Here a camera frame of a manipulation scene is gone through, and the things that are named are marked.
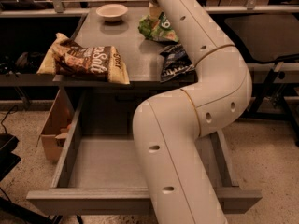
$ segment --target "chair seat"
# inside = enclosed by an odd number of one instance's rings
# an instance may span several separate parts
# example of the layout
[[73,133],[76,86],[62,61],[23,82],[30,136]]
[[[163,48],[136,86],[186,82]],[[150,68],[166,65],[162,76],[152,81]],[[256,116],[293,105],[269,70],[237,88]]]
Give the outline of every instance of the chair seat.
[[257,63],[299,59],[299,20],[292,14],[254,14],[227,18]]

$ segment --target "drawer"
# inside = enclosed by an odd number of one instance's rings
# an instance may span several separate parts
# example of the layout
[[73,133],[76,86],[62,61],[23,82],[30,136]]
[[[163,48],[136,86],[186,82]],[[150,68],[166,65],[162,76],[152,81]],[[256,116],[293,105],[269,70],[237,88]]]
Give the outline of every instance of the drawer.
[[[132,134],[141,96],[134,90],[84,90],[50,189],[32,190],[27,200],[47,215],[150,214]],[[213,133],[198,139],[196,148],[223,212],[245,213],[261,192],[240,189],[224,141],[222,132]]]

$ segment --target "bowl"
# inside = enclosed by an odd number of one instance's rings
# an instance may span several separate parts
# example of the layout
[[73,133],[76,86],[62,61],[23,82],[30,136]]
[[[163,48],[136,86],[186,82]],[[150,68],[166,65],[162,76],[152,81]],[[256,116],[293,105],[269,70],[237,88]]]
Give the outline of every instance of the bowl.
[[96,9],[96,14],[108,22],[121,21],[122,16],[126,14],[128,7],[120,4],[107,4]]

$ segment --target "floor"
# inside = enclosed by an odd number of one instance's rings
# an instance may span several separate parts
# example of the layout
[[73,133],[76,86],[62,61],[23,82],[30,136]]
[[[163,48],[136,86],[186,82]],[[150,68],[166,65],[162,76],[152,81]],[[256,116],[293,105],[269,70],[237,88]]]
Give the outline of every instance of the floor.
[[[0,119],[8,105],[0,106]],[[5,177],[0,187],[12,202],[43,215],[26,201],[29,190],[47,189],[55,163],[47,161],[38,139],[49,113],[46,105],[8,115],[4,125],[20,142],[14,153],[21,162]],[[239,119],[224,130],[235,171],[242,189],[260,189],[263,198],[244,215],[228,215],[230,224],[298,224],[299,147],[289,123]],[[82,217],[85,224],[157,224],[155,217]],[[25,223],[0,211],[1,224]],[[78,223],[64,217],[62,224]]]

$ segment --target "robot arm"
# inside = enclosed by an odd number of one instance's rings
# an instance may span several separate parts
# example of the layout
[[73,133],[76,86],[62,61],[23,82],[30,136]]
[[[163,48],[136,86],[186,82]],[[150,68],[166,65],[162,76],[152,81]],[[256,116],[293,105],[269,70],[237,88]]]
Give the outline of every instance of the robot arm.
[[135,112],[135,146],[149,194],[160,224],[223,224],[194,142],[243,113],[251,96],[249,70],[196,0],[156,1],[196,64],[199,80],[150,97]]

